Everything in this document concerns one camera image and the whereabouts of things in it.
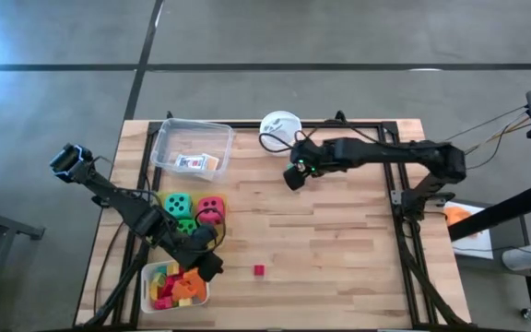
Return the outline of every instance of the white container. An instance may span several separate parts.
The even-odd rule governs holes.
[[[531,245],[519,249],[508,250],[503,253],[503,263],[513,271],[531,268]]]
[[[165,310],[157,310],[153,308],[153,305],[151,303],[151,297],[148,293],[148,288],[151,284],[151,280],[153,279],[153,275],[155,274],[155,271],[157,270],[157,267],[165,267],[168,264],[175,263],[174,260],[166,261],[166,262],[159,262],[159,263],[151,263],[147,264],[143,267],[140,273],[140,309],[145,314],[154,314],[154,313],[162,313],[169,310],[178,310],[178,309],[184,309],[184,308],[190,308],[197,305],[203,305],[208,301],[210,298],[210,287],[208,286],[208,283],[206,283],[206,299],[202,302],[197,297],[192,298],[192,305],[184,306],[184,307],[175,307]]]
[[[301,119],[298,116],[286,112],[286,111],[274,111],[266,115],[262,119],[261,124],[259,125],[259,133],[268,133],[272,134],[289,145],[294,144],[294,133],[302,130]],[[262,143],[266,148],[271,150],[280,150],[287,148],[284,144],[278,142],[272,137],[262,136]],[[274,156],[288,156],[290,151],[284,152],[270,152]]]
[[[212,181],[227,170],[233,137],[234,132],[228,125],[167,119],[161,125],[155,140],[151,161],[157,167],[174,174],[193,175]],[[193,165],[183,160],[204,161]]]

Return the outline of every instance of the gray floor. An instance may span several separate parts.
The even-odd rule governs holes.
[[[0,64],[138,61],[152,0],[0,0]],[[526,63],[531,1],[166,1],[150,63]],[[65,142],[112,158],[135,73],[0,72],[0,214],[47,227],[18,238],[0,282],[0,330],[72,323],[100,211],[48,162]],[[147,73],[136,119],[421,118],[441,139],[525,103],[531,71]],[[511,118],[455,141],[477,142]],[[469,165],[494,147],[473,154]],[[109,167],[101,165],[105,174]],[[494,203],[531,186],[531,141],[507,136],[497,157],[451,188]],[[521,278],[461,269],[473,321],[531,330]]]

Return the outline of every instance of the white object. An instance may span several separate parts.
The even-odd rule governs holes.
[[[266,115],[259,125],[259,134],[268,133],[280,138],[282,141],[292,145],[294,143],[294,133],[302,130],[301,119],[298,116],[286,111],[274,111]],[[262,143],[271,150],[287,148],[286,145],[278,142],[275,138],[262,136]],[[288,156],[290,151],[270,152],[275,156]]]
[[[209,181],[218,179],[227,170],[233,137],[234,132],[228,125],[167,119],[155,140],[151,161],[171,173],[193,175]],[[206,155],[218,161],[215,169],[191,167],[189,162],[182,162],[182,157],[202,159]]]
[[[183,308],[189,308],[197,305],[203,305],[208,301],[208,298],[210,297],[210,287],[208,286],[208,283],[206,283],[206,299],[201,302],[198,300],[197,297],[192,298],[192,305],[184,306],[184,307],[175,307],[165,310],[157,310],[153,308],[153,305],[151,303],[151,297],[148,293],[148,288],[151,284],[151,280],[153,280],[153,275],[155,274],[155,271],[157,270],[157,267],[165,267],[169,264],[175,263],[174,260],[166,261],[166,262],[159,262],[159,263],[151,263],[147,264],[143,267],[141,274],[140,274],[140,285],[141,285],[141,292],[140,292],[140,309],[145,314],[154,314],[154,313],[162,313],[169,310],[178,310]]]
[[[531,245],[503,253],[503,263],[513,271],[531,268]]]
[[[466,204],[447,202],[444,206],[445,208],[451,207],[460,207],[470,212],[471,214],[476,214],[482,211],[483,207],[473,207]],[[493,259],[492,246],[490,243],[490,233],[489,230],[480,231],[475,236],[467,236],[466,238],[456,240],[452,242],[452,247],[454,252],[457,255],[468,255],[485,259]]]

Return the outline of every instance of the wooden table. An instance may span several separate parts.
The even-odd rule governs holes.
[[[424,138],[418,119],[396,121],[402,141]],[[148,121],[124,122],[111,180],[135,188]],[[346,128],[320,129],[315,141],[356,136]],[[161,190],[208,191],[228,198],[227,238],[216,253],[222,275],[210,283],[206,306],[140,313],[138,328],[407,328],[411,327],[381,164],[308,179],[298,192],[282,178],[287,158],[269,156],[255,129],[236,130],[226,180],[183,180],[164,172]],[[154,167],[148,168],[152,177]],[[408,165],[411,185],[427,171]],[[121,223],[113,209],[102,213],[76,323],[92,316],[93,293],[109,241]],[[127,231],[123,230],[105,269],[100,302],[119,278]],[[428,214],[421,238],[430,278],[455,310],[469,321],[465,294],[443,217]],[[169,259],[161,249],[148,261]],[[253,266],[265,265],[265,277]],[[419,309],[422,296],[416,283]],[[127,298],[132,299],[134,282]],[[124,305],[124,320],[131,301]]]

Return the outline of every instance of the orange object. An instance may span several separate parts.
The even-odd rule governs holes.
[[[193,268],[188,272],[183,273],[183,279],[188,281],[194,290],[196,290],[196,296],[198,300],[204,302],[207,299],[207,285],[198,276],[198,268]]]
[[[443,212],[446,214],[446,222],[448,223],[448,226],[452,226],[472,215],[472,213],[461,207],[447,207]]]
[[[197,290],[192,287],[192,284],[184,279],[175,281],[173,290],[171,290],[171,299],[179,301],[181,299],[190,299],[197,294]]]

